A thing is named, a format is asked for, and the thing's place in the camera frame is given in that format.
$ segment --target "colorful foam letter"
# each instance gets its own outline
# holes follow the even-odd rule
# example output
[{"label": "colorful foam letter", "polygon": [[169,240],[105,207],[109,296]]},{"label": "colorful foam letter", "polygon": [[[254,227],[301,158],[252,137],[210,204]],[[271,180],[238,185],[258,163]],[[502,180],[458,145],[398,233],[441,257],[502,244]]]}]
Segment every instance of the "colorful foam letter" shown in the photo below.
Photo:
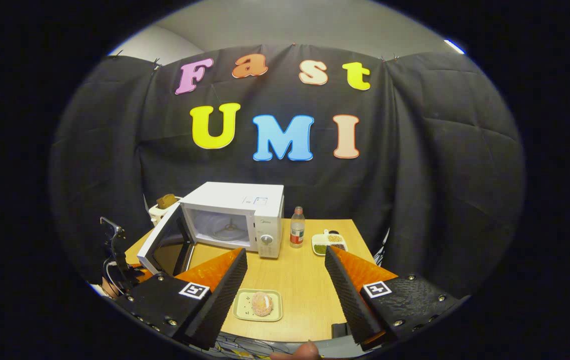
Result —
[{"label": "colorful foam letter", "polygon": [[327,66],[322,61],[305,60],[300,63],[298,77],[304,84],[323,85],[329,80],[325,73]]},{"label": "colorful foam letter", "polygon": [[343,69],[347,70],[347,82],[354,89],[366,91],[369,89],[369,82],[363,82],[363,75],[369,75],[369,69],[364,68],[361,63],[343,64]]},{"label": "colorful foam letter", "polygon": [[285,132],[280,128],[275,117],[269,114],[256,116],[253,118],[253,123],[258,127],[258,151],[253,155],[253,159],[257,162],[266,162],[273,158],[269,151],[269,144],[278,159],[285,156],[289,144],[291,144],[291,151],[287,157],[290,160],[306,162],[314,157],[309,150],[309,130],[314,123],[313,117],[294,116]]},{"label": "colorful foam letter", "polygon": [[194,91],[196,89],[194,79],[199,82],[205,75],[203,66],[211,68],[213,64],[214,60],[210,58],[181,66],[182,76],[180,76],[180,86],[176,89],[176,95]]},{"label": "colorful foam letter", "polygon": [[336,115],[333,121],[338,125],[338,147],[333,155],[340,159],[357,158],[360,152],[356,149],[356,124],[359,119],[351,115]]},{"label": "colorful foam letter", "polygon": [[203,149],[220,149],[229,145],[236,131],[236,112],[241,108],[236,102],[222,104],[218,108],[223,113],[223,133],[219,136],[209,135],[209,114],[214,111],[211,106],[199,106],[191,109],[193,118],[191,135],[196,145]]},{"label": "colorful foam letter", "polygon": [[236,79],[246,78],[249,75],[260,76],[267,72],[265,56],[262,54],[249,54],[236,60],[236,68],[232,70],[232,76]]}]

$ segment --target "hand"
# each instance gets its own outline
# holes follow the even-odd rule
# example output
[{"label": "hand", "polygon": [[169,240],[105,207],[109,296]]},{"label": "hand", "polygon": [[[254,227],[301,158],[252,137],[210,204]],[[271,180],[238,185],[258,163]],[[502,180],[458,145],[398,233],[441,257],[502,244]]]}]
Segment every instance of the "hand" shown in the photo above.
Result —
[{"label": "hand", "polygon": [[320,360],[321,356],[318,353],[316,345],[308,341],[298,347],[298,350],[293,355],[287,353],[273,352],[269,356],[271,360]]}]

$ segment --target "bottle label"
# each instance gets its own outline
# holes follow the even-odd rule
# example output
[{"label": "bottle label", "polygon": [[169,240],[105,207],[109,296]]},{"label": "bottle label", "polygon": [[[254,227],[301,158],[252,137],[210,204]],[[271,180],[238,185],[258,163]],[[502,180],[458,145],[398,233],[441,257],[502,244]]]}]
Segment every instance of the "bottle label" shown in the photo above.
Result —
[{"label": "bottle label", "polygon": [[303,242],[303,235],[305,230],[292,230],[289,235],[289,241],[293,244],[301,244]]}]

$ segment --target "pink letter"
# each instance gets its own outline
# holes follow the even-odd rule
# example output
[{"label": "pink letter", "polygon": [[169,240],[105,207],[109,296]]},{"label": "pink letter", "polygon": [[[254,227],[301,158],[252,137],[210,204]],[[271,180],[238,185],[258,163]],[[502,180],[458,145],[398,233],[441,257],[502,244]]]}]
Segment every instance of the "pink letter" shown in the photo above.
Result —
[{"label": "pink letter", "polygon": [[356,149],[356,124],[359,119],[351,115],[336,115],[333,121],[338,125],[338,147],[333,155],[340,159],[357,158],[360,152]]},{"label": "pink letter", "polygon": [[180,77],[180,86],[176,89],[176,95],[194,91],[196,89],[196,85],[194,85],[193,80],[195,79],[199,82],[205,75],[205,69],[202,68],[202,66],[211,68],[213,64],[214,60],[210,58],[181,66],[182,77]]}]

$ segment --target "plastic bottle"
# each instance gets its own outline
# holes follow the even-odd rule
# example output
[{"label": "plastic bottle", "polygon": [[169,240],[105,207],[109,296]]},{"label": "plastic bottle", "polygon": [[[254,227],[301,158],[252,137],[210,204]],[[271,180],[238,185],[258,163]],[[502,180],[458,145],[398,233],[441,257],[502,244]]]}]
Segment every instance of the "plastic bottle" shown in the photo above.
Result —
[{"label": "plastic bottle", "polygon": [[303,246],[303,237],[305,235],[305,216],[303,215],[303,207],[297,206],[294,210],[294,216],[291,217],[291,232],[289,234],[289,246],[292,248],[300,248]]}]

